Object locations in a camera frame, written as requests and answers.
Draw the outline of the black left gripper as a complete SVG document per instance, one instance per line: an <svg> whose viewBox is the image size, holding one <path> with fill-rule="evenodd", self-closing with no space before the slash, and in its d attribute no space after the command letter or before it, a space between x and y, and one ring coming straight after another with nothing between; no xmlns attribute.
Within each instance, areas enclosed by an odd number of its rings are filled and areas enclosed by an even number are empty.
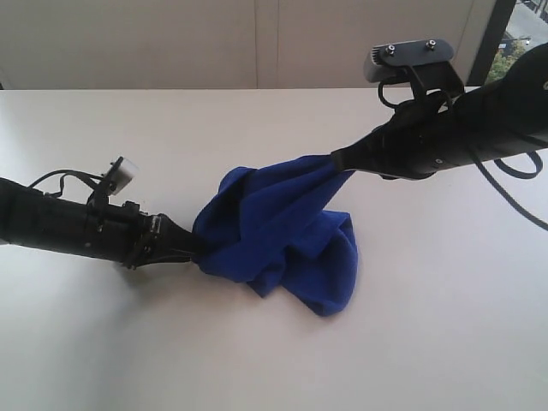
<svg viewBox="0 0 548 411"><path fill-rule="evenodd" d="M204 242L165 214L146 214L133 202L87 205L83 255L126 268L163 263L187 263Z"/></svg>

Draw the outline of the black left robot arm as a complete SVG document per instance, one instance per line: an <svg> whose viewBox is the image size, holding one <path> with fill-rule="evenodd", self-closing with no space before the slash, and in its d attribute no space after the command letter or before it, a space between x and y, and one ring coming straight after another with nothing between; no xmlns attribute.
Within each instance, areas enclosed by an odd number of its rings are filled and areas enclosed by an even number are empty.
<svg viewBox="0 0 548 411"><path fill-rule="evenodd" d="M1 240L12 245L117 262L127 268L185 263L206 250L197 235L131 201L102 209L54 199L1 180Z"/></svg>

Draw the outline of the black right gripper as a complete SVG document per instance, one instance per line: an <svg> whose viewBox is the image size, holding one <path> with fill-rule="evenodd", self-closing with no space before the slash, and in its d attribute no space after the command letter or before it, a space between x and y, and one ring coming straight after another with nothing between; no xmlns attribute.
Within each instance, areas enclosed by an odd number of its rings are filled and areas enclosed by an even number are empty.
<svg viewBox="0 0 548 411"><path fill-rule="evenodd" d="M335 150L339 171L363 171L384 180L425 180L433 173L471 164L455 119L451 98L430 98L426 104L407 101L392 118L359 141Z"/></svg>

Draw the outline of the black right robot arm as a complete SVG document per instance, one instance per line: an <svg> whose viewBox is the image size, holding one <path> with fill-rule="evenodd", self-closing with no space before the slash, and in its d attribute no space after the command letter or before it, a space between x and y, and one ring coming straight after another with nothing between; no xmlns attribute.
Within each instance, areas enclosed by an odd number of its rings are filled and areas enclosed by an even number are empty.
<svg viewBox="0 0 548 411"><path fill-rule="evenodd" d="M385 179L422 180L469 165L547 147L547 46L527 51L506 75L470 92L442 39L378 45L364 63L366 79L409 84L410 100L354 144L334 151L338 170Z"/></svg>

